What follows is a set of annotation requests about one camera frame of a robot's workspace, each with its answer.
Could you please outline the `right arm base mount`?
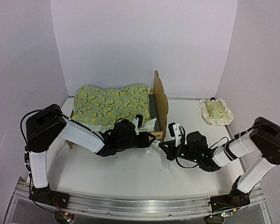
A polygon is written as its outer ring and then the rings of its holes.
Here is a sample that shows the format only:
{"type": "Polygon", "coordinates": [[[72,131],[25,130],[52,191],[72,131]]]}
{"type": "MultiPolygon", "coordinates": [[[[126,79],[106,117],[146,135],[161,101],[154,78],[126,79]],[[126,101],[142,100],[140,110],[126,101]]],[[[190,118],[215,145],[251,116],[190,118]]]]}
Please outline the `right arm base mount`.
{"type": "Polygon", "coordinates": [[[229,194],[212,196],[208,204],[211,205],[211,213],[231,211],[233,209],[240,209],[243,206],[250,204],[250,193],[244,193],[237,188],[237,182],[235,182],[231,188],[229,194]]]}

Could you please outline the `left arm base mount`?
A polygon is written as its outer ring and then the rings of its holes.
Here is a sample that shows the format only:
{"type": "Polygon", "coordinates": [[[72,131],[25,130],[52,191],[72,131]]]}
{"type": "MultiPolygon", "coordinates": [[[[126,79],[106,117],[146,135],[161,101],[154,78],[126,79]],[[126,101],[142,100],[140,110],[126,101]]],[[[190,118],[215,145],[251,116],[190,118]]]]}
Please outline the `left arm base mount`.
{"type": "Polygon", "coordinates": [[[49,185],[44,188],[29,186],[29,199],[38,207],[44,209],[42,205],[53,206],[59,212],[66,209],[69,204],[70,195],[68,193],[51,190],[49,185]]]}

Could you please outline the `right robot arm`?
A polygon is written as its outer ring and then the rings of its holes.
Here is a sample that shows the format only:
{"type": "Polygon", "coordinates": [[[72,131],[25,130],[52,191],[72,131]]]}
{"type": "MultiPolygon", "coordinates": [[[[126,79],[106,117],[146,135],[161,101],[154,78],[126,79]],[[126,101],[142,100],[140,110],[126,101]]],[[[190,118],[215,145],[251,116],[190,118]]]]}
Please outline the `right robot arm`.
{"type": "Polygon", "coordinates": [[[244,194],[249,193],[272,168],[280,165],[280,126],[263,117],[256,118],[250,128],[220,146],[216,143],[208,146],[204,135],[198,131],[186,134],[176,123],[169,124],[169,132],[174,139],[159,144],[167,160],[178,163],[179,159],[184,159],[206,172],[215,172],[258,150],[260,157],[235,183],[236,191],[244,194]]]}

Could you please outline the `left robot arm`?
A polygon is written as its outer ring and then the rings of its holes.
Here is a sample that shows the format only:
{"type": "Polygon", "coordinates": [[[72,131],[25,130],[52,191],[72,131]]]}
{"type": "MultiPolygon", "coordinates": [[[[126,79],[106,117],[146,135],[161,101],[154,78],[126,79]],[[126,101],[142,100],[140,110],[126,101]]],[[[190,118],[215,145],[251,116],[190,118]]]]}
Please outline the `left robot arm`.
{"type": "Polygon", "coordinates": [[[96,132],[62,113],[57,104],[31,111],[20,121],[25,140],[25,166],[36,189],[49,186],[47,151],[55,139],[63,139],[88,149],[101,157],[115,155],[130,148],[148,148],[156,140],[149,132],[139,131],[142,116],[132,121],[120,118],[112,129],[96,132]]]}

